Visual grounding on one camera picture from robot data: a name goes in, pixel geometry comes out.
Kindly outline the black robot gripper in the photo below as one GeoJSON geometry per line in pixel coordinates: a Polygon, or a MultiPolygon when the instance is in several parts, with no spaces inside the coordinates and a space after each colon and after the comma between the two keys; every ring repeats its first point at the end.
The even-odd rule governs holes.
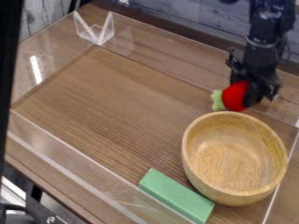
{"type": "Polygon", "coordinates": [[[263,98],[272,101],[281,87],[276,67],[281,59],[281,39],[260,41],[247,37],[244,49],[231,48],[227,65],[231,69],[229,84],[248,82],[243,98],[245,108],[259,104],[263,98]]]}

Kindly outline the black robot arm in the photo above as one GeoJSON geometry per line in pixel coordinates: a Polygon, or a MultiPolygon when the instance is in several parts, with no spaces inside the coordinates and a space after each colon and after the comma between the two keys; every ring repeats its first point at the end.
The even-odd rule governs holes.
{"type": "Polygon", "coordinates": [[[279,93],[276,68],[295,25],[295,0],[249,0],[248,22],[245,48],[228,53],[229,86],[220,97],[224,109],[237,112],[264,98],[272,101],[279,93]]]}

